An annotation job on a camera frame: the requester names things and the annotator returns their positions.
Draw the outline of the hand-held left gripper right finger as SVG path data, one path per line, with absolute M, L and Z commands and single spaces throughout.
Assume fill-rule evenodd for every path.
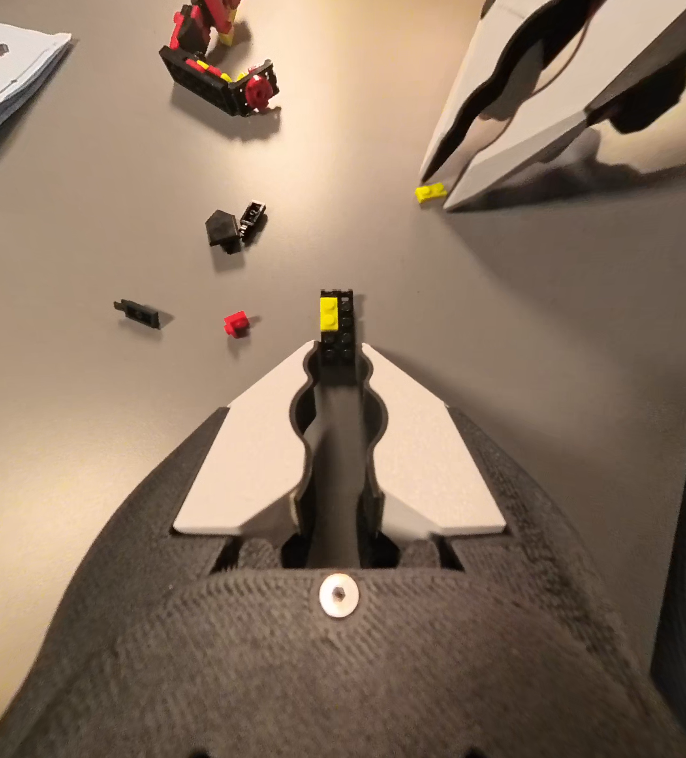
M 497 535 L 507 523 L 447 405 L 371 345 L 367 388 L 384 405 L 372 463 L 393 542 Z

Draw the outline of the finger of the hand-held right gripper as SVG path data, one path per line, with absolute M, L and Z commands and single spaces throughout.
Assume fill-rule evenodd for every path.
M 536 88 L 544 69 L 548 2 L 499 1 L 483 7 L 420 168 L 427 181 L 479 117 L 505 121 Z
M 458 212 L 557 159 L 591 127 L 587 106 L 683 11 L 686 1 L 548 2 L 536 88 L 510 119 L 479 117 L 472 124 L 470 131 L 477 121 L 494 122 L 498 132 L 462 166 L 443 209 Z

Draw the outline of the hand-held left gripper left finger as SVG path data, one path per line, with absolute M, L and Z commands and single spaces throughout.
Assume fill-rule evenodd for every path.
M 306 536 L 319 343 L 309 341 L 240 394 L 174 523 L 182 535 Z

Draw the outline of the black brick block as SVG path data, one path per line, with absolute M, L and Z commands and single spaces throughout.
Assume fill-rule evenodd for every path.
M 356 358 L 356 312 L 351 289 L 323 289 L 321 296 L 339 299 L 339 330 L 333 333 L 320 331 L 320 361 L 324 366 L 353 365 Z

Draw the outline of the red yellow black brick model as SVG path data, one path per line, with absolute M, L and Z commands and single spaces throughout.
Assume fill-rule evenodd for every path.
M 279 94 L 271 60 L 230 76 L 208 59 L 212 37 L 230 46 L 240 1 L 185 2 L 159 58 L 173 82 L 231 117 L 249 118 L 269 109 Z

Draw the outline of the black clip brick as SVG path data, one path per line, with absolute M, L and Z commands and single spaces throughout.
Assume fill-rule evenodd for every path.
M 158 309 L 125 298 L 114 301 L 113 307 L 128 320 L 155 330 L 161 328 L 161 316 Z

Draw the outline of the small dark clip brick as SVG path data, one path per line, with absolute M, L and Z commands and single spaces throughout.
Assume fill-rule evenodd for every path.
M 263 222 L 266 213 L 266 204 L 252 201 L 241 215 L 239 233 L 242 240 L 248 240 L 256 232 Z

